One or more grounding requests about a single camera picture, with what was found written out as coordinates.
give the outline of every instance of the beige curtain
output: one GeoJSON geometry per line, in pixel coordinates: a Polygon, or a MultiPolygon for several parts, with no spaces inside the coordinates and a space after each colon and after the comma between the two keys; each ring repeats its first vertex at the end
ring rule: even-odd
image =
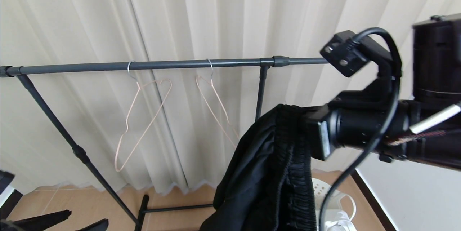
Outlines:
{"type": "MultiPolygon", "coordinates": [[[[402,98],[412,88],[412,30],[433,14],[461,12],[461,0],[1,0],[1,65],[84,62],[319,57],[339,31],[380,26],[392,33],[404,60],[402,98]]],[[[215,122],[196,87],[195,76],[210,69],[137,72],[141,82],[170,79],[165,108],[122,172],[114,170],[117,142],[136,92],[126,72],[31,75],[43,98],[118,190],[154,185],[166,193],[203,183],[215,186],[234,148],[215,122]]],[[[263,113],[277,103],[320,105],[344,89],[360,89],[376,73],[373,65],[344,78],[330,65],[269,70],[263,113]]],[[[216,68],[214,83],[242,135],[254,121],[258,67],[216,68]]],[[[17,175],[22,193],[38,186],[97,180],[74,157],[65,140],[16,79],[1,79],[1,165],[17,175]]],[[[212,90],[202,85],[212,109],[232,137],[212,90]]],[[[168,85],[146,89],[130,118],[120,152],[124,161],[140,138],[168,85]]],[[[336,152],[321,170],[342,170],[356,155],[336,152]]]]}

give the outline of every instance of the metal garment rack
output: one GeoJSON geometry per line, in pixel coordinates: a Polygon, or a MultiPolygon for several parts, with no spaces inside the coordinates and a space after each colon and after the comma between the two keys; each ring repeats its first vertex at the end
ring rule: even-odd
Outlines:
{"type": "MultiPolygon", "coordinates": [[[[328,63],[324,58],[289,58],[275,56],[272,58],[259,58],[259,59],[223,59],[223,60],[184,60],[184,61],[159,61],[159,62],[132,62],[130,70],[159,70],[159,69],[175,69],[175,68],[205,68],[210,67],[248,67],[260,66],[260,81],[258,88],[258,100],[256,105],[256,120],[261,116],[262,101],[264,98],[265,80],[267,77],[267,70],[270,67],[283,67],[286,65],[318,65],[328,63]]],[[[56,129],[61,133],[64,139],[71,146],[74,155],[86,165],[89,171],[96,177],[114,200],[122,207],[127,215],[135,223],[135,231],[140,231],[143,227],[144,217],[146,213],[185,210],[193,208],[208,208],[213,204],[191,205],[191,206],[177,206],[174,208],[147,208],[149,196],[144,195],[138,211],[138,217],[128,209],[125,203],[120,199],[117,193],[112,189],[109,183],[104,179],[101,173],[94,167],[89,157],[86,155],[85,150],[80,147],[71,135],[67,132],[56,115],[46,104],[45,100],[38,93],[32,81],[27,75],[32,74],[50,74],[50,73],[68,73],[68,72],[94,72],[94,71],[122,71],[126,70],[128,62],[104,62],[104,63],[82,63],[75,65],[43,65],[43,66],[1,66],[0,78],[16,77],[21,81],[22,85],[28,90],[30,95],[36,101],[38,106],[43,110],[48,119],[53,123],[56,129]]]]}

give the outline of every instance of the laundry basket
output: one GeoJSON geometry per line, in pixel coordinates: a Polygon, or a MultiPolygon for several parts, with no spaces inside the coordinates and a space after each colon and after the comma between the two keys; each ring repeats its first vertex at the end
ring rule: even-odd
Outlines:
{"type": "MultiPolygon", "coordinates": [[[[320,208],[322,206],[323,199],[325,198],[325,195],[328,192],[328,190],[331,188],[331,186],[329,184],[327,184],[326,182],[323,182],[323,181],[318,180],[316,178],[312,178],[312,184],[313,184],[313,187],[314,187],[314,195],[315,195],[315,209],[320,210],[320,208]]],[[[352,201],[352,206],[354,208],[353,212],[352,212],[352,216],[350,217],[350,220],[352,220],[354,218],[354,216],[355,216],[355,212],[356,212],[357,208],[356,208],[354,199],[350,195],[348,195],[346,193],[342,193],[339,190],[335,190],[333,192],[333,196],[331,197],[331,199],[330,199],[330,201],[328,203],[327,209],[343,210],[343,207],[341,206],[341,201],[340,200],[342,198],[344,198],[344,197],[348,197],[350,199],[350,201],[352,201]]]]}

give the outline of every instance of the white cable connector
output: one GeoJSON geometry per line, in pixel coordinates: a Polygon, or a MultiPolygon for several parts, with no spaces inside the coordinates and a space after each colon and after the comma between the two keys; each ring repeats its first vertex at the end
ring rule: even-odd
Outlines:
{"type": "Polygon", "coordinates": [[[436,126],[448,118],[453,117],[461,111],[461,107],[458,104],[453,104],[448,108],[445,108],[432,116],[426,118],[425,120],[410,126],[410,131],[413,134],[419,134],[423,131],[430,129],[433,126],[436,126]]]}

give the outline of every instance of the clothes hanger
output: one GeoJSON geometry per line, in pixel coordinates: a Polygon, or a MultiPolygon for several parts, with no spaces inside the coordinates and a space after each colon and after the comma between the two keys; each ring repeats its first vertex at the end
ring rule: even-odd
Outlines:
{"type": "Polygon", "coordinates": [[[168,98],[168,95],[170,94],[170,91],[171,91],[171,87],[173,86],[173,84],[171,83],[171,80],[169,79],[164,79],[164,80],[153,80],[149,83],[146,83],[144,85],[140,85],[139,82],[138,82],[138,79],[136,77],[134,77],[133,75],[130,74],[130,65],[131,63],[134,62],[134,61],[130,61],[128,63],[128,67],[127,67],[127,72],[128,72],[128,75],[130,77],[132,77],[133,79],[136,80],[136,85],[138,86],[138,91],[136,92],[136,95],[135,95],[135,98],[133,99],[133,102],[131,103],[131,106],[130,106],[130,109],[128,110],[128,115],[126,116],[126,130],[125,132],[122,134],[122,136],[120,136],[120,140],[118,141],[118,145],[117,145],[117,151],[115,152],[115,160],[114,160],[114,166],[115,166],[115,170],[117,172],[120,172],[124,167],[125,167],[125,164],[128,162],[128,160],[130,159],[131,155],[133,154],[133,152],[135,152],[135,149],[136,147],[138,146],[138,144],[141,142],[141,139],[143,139],[144,135],[147,133],[147,130],[150,128],[150,126],[152,125],[153,121],[155,121],[155,118],[157,117],[158,113],[160,112],[160,110],[162,109],[163,107],[163,104],[165,103],[165,100],[166,98],[168,98]],[[145,131],[143,132],[143,135],[139,138],[139,140],[137,141],[137,143],[135,144],[135,147],[133,147],[133,150],[130,152],[130,154],[128,155],[128,158],[125,160],[125,162],[123,163],[122,167],[120,167],[120,169],[118,168],[117,166],[117,159],[118,159],[118,152],[120,150],[120,145],[122,144],[122,139],[124,137],[124,135],[128,132],[128,129],[130,129],[129,125],[128,125],[128,119],[130,118],[130,114],[131,114],[131,110],[133,109],[133,105],[135,104],[135,101],[138,97],[138,94],[139,92],[147,85],[151,84],[151,83],[154,83],[154,82],[158,82],[159,85],[162,84],[163,81],[168,81],[170,82],[170,88],[168,89],[168,92],[166,93],[165,95],[165,98],[162,100],[162,104],[160,104],[160,107],[158,108],[157,112],[155,113],[155,116],[153,116],[153,119],[152,121],[149,123],[149,125],[147,126],[147,128],[145,129],[145,131]]]}
{"type": "Polygon", "coordinates": [[[234,148],[237,147],[237,145],[235,145],[235,143],[232,141],[232,139],[229,137],[229,135],[227,134],[227,132],[224,130],[223,126],[221,125],[221,123],[219,123],[218,119],[216,118],[216,116],[214,115],[213,113],[213,110],[211,109],[210,105],[208,104],[208,102],[206,101],[206,98],[205,96],[203,95],[203,92],[201,91],[201,88],[200,88],[200,85],[199,85],[199,80],[202,79],[204,80],[204,82],[208,83],[208,85],[211,86],[211,88],[213,89],[214,91],[214,94],[216,95],[216,97],[218,98],[219,100],[219,104],[221,104],[221,108],[223,109],[224,111],[224,115],[226,116],[226,121],[227,121],[227,124],[232,127],[232,130],[234,131],[234,134],[235,136],[237,136],[237,139],[240,139],[240,136],[237,134],[237,131],[235,130],[234,126],[229,122],[229,116],[227,116],[227,111],[226,109],[224,108],[224,105],[221,101],[221,98],[219,97],[218,95],[218,92],[216,91],[216,89],[214,88],[214,85],[213,85],[213,65],[211,63],[211,60],[210,59],[207,59],[208,62],[210,63],[210,67],[211,67],[211,75],[210,75],[210,82],[208,82],[207,80],[205,80],[202,76],[199,76],[197,75],[196,77],[196,84],[197,84],[197,87],[199,88],[199,91],[200,91],[200,94],[203,98],[203,100],[205,101],[206,103],[206,106],[208,107],[208,109],[210,110],[211,114],[213,115],[214,119],[216,120],[216,122],[218,123],[219,127],[221,128],[221,130],[224,132],[225,136],[227,136],[227,139],[229,139],[229,142],[231,142],[231,144],[234,146],[234,148]]]}

